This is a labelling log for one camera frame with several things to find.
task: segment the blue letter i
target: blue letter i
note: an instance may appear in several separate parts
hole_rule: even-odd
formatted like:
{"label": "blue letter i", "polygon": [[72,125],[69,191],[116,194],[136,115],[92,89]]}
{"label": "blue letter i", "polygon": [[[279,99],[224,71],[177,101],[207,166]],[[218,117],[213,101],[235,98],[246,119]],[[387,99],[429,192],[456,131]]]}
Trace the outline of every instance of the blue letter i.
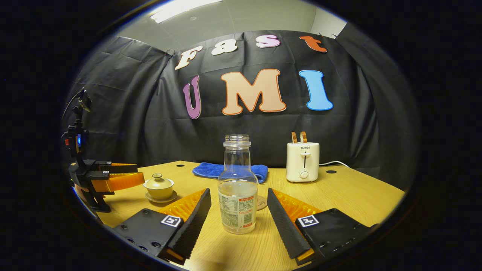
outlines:
{"label": "blue letter i", "polygon": [[302,70],[300,76],[306,80],[309,92],[309,102],[306,106],[311,110],[330,110],[333,104],[326,96],[325,87],[323,86],[323,73],[317,70]]}

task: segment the peach letter m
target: peach letter m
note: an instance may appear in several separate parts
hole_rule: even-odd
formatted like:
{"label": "peach letter m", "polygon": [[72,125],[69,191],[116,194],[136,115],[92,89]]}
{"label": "peach letter m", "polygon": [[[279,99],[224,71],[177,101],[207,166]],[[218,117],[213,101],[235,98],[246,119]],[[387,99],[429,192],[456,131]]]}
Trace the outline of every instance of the peach letter m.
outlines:
{"label": "peach letter m", "polygon": [[223,114],[236,115],[242,112],[238,104],[238,96],[248,111],[253,112],[261,95],[259,110],[263,112],[279,112],[286,109],[286,104],[281,101],[278,86],[277,69],[267,68],[259,71],[254,83],[251,85],[240,72],[223,74],[221,80],[226,82],[226,107]]}

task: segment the toaster knob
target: toaster knob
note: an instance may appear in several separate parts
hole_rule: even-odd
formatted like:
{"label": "toaster knob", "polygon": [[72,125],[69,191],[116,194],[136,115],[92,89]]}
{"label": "toaster knob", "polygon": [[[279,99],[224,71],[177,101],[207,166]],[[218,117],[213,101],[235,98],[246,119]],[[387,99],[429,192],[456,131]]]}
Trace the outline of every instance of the toaster knob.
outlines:
{"label": "toaster knob", "polygon": [[302,170],[302,171],[300,172],[300,177],[301,177],[302,179],[306,179],[306,178],[308,177],[308,171]]}

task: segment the power cord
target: power cord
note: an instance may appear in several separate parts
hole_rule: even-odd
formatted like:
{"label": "power cord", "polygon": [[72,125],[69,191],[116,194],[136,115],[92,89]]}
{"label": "power cord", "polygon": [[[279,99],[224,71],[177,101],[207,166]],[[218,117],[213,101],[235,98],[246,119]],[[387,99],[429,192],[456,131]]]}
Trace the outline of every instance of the power cord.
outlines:
{"label": "power cord", "polygon": [[344,163],[342,163],[342,162],[340,162],[340,161],[331,161],[331,162],[323,163],[323,164],[320,164],[320,165],[327,165],[327,164],[331,164],[331,163],[340,163],[340,164],[344,165],[345,167],[350,168],[349,166],[347,166],[346,164],[344,164]]}

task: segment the wooden table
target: wooden table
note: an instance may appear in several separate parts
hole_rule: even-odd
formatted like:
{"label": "wooden table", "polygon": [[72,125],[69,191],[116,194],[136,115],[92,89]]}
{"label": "wooden table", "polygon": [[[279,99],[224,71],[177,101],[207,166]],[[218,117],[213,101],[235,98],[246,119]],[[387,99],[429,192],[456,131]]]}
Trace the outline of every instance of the wooden table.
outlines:
{"label": "wooden table", "polygon": [[[198,166],[192,162],[172,162],[139,168],[144,178],[154,173],[175,182],[178,198],[208,187],[212,206],[194,246],[190,259],[182,268],[193,271],[283,271],[298,266],[290,259],[268,207],[256,214],[254,231],[236,235],[224,231],[221,223],[217,180],[193,175]],[[267,198],[268,188],[289,194],[321,210],[337,208],[365,226],[382,222],[397,206],[403,191],[385,182],[342,165],[320,167],[318,180],[311,183],[291,183],[286,180],[286,169],[270,168],[267,180],[258,185],[258,195]],[[142,208],[158,210],[168,203],[153,203],[145,198],[142,186],[119,190],[107,195],[105,201],[110,213],[97,213],[111,227],[119,225]]]}

